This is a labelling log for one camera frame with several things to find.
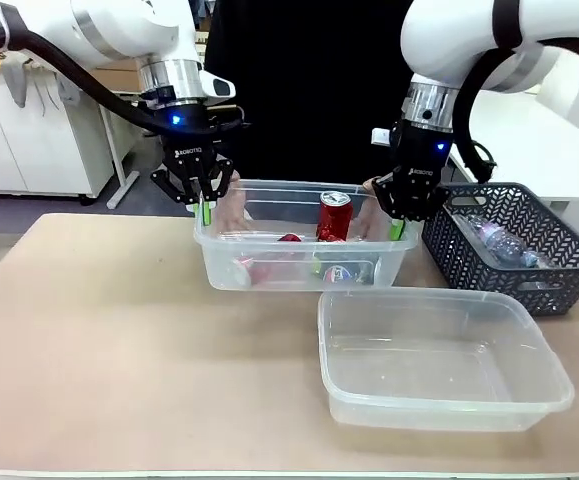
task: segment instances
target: white table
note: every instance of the white table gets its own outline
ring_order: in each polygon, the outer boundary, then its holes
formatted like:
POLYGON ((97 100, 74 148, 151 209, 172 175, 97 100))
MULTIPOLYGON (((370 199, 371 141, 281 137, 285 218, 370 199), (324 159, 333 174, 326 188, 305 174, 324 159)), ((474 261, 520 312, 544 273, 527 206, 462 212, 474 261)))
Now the white table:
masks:
MULTIPOLYGON (((539 104, 534 95, 480 92, 471 137, 493 155, 494 182, 517 182, 546 201, 579 200, 579 129, 539 104)), ((454 145, 451 157, 475 181, 454 145)))

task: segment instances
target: gray floor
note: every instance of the gray floor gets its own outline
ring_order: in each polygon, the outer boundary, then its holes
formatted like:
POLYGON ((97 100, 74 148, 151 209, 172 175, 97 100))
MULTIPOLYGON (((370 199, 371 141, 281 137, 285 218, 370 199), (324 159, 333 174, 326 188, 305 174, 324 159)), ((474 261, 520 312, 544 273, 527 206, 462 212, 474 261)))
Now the gray floor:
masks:
POLYGON ((129 154, 124 162, 125 170, 138 170, 140 178, 116 210, 107 209, 107 200, 118 188, 115 177, 96 203, 88 207, 71 198, 0 195, 0 234, 22 234, 45 213, 186 216, 184 206, 172 202, 149 179, 149 174, 160 165, 161 154, 154 139, 144 139, 129 154))

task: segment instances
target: black plastic basket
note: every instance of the black plastic basket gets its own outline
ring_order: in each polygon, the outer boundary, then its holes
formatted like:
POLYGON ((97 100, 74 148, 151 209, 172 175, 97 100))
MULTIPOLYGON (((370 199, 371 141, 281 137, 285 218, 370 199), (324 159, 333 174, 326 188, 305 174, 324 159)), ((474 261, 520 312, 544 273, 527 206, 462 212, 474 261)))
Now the black plastic basket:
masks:
POLYGON ((507 294, 532 315, 561 315, 579 299, 579 235, 516 183, 452 184, 422 238, 451 288, 507 294), (507 269, 484 260, 452 215, 476 214, 522 238, 563 268, 507 269))

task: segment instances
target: plastic container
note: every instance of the plastic container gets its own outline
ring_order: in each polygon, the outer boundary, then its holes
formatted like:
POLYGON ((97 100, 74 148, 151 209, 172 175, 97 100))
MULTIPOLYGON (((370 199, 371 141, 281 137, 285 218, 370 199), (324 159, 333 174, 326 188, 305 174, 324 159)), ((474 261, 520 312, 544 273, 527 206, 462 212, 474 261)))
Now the plastic container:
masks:
POLYGON ((325 293, 318 329, 322 378, 340 423, 524 431, 573 401, 535 321, 499 293, 325 293))
POLYGON ((210 225, 204 224, 201 215, 196 221, 195 239, 202 246, 209 282, 217 289, 389 287, 405 253, 418 243, 416 229, 407 227, 400 241, 390 241, 391 219, 361 186, 263 180, 239 183, 229 190, 230 198, 218 202, 210 225), (344 243, 316 241, 320 194, 331 190, 348 194, 354 207, 344 243), (288 233, 302 241, 278 241, 288 233), (363 281, 325 280, 325 271, 333 265, 351 273, 363 268, 363 281))
POLYGON ((531 315, 563 315, 579 299, 579 234, 517 183, 451 184, 422 238, 451 288, 510 295, 531 315), (520 237, 558 268, 504 268, 469 241, 455 215, 475 214, 520 237))

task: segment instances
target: can top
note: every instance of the can top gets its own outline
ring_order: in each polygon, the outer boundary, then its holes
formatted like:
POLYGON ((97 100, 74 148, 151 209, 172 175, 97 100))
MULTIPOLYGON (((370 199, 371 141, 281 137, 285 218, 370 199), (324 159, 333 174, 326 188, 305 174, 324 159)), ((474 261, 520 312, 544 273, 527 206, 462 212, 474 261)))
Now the can top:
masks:
POLYGON ((351 202, 351 197, 346 193, 329 191, 322 192, 320 201, 328 207, 342 207, 351 202))

